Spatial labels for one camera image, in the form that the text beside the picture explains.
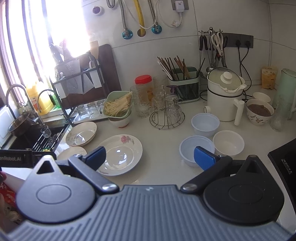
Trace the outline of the person left hand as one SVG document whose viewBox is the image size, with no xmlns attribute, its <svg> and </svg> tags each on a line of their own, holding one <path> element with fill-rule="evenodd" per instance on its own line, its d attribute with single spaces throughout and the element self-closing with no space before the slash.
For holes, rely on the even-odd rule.
<svg viewBox="0 0 296 241">
<path fill-rule="evenodd" d="M 1 171 L 0 172 L 0 184 L 2 184 L 7 179 L 6 173 Z"/>
</svg>

